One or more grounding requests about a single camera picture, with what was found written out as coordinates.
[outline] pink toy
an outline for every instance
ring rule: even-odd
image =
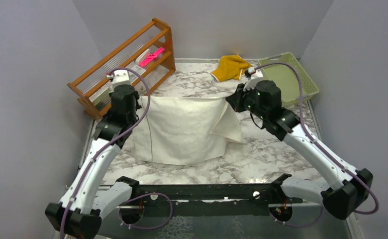
[[[159,55],[162,54],[164,51],[165,51],[165,49],[163,47],[160,47],[159,49],[157,49],[156,52],[148,55],[146,57],[146,59],[144,59],[142,62],[140,62],[140,66],[143,68],[146,67],[150,62],[152,62],[154,59],[158,58]]]

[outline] white wall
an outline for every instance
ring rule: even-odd
[[[100,59],[70,0],[0,0],[0,239],[47,239],[89,118],[67,87]]]
[[[153,17],[169,23],[177,58],[301,56],[332,0],[73,0],[105,56]]]
[[[364,235],[388,239],[388,0],[334,0],[301,63],[320,88],[323,141],[374,174],[381,206],[359,217]]]

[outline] green basket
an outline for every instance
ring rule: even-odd
[[[261,59],[259,60],[259,65],[272,62],[288,63],[298,72],[302,82],[302,95],[305,101],[308,101],[319,92],[315,83],[292,53],[286,52],[278,56]],[[274,81],[280,88],[282,92],[282,106],[287,107],[299,103],[298,80],[291,69],[284,65],[273,65],[262,68],[261,72],[263,73],[264,80]]]

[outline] white towel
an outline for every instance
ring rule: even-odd
[[[147,97],[139,101],[142,109]],[[223,156],[227,142],[245,143],[225,98],[151,97],[146,118],[133,130],[135,158],[188,165]]]

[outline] yellow towel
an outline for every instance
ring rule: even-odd
[[[219,82],[230,79],[239,80],[244,71],[252,65],[238,55],[222,56],[217,69],[211,75]]]

